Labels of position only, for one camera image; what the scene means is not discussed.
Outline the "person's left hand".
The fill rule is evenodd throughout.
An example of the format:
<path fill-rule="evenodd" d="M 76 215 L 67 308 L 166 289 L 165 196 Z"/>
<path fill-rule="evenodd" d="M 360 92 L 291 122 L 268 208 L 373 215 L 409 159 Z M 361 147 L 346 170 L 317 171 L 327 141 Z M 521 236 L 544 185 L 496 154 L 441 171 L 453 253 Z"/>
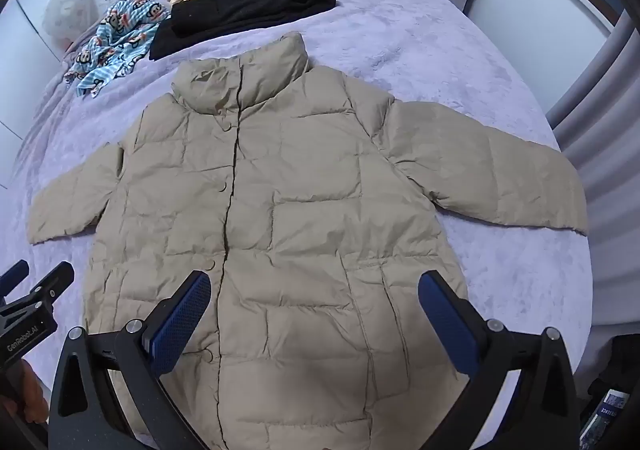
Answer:
<path fill-rule="evenodd" d="M 27 423 L 46 423 L 49 418 L 49 404 L 44 398 L 43 389 L 38 375 L 26 361 L 20 361 L 21 380 L 17 387 L 17 395 L 21 404 L 17 404 L 9 397 L 1 397 L 1 404 L 10 413 L 22 411 Z"/>

